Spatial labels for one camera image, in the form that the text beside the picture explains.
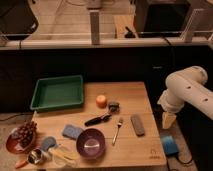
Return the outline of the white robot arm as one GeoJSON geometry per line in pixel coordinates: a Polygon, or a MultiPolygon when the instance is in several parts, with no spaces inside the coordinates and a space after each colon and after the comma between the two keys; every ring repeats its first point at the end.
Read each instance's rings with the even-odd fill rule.
{"type": "Polygon", "coordinates": [[[176,120],[176,114],[187,102],[213,120],[213,91],[204,87],[207,72],[200,66],[191,66],[169,74],[165,80],[158,104],[164,110],[162,128],[169,129],[176,120]]]}

